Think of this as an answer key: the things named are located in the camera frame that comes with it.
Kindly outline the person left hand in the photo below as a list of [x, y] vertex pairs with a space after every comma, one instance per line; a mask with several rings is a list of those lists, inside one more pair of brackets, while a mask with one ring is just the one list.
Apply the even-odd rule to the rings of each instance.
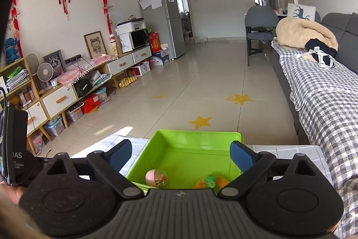
[[0, 184], [1, 196], [12, 202], [14, 205], [18, 205], [21, 197], [26, 191], [22, 186], [9, 186], [5, 182]]

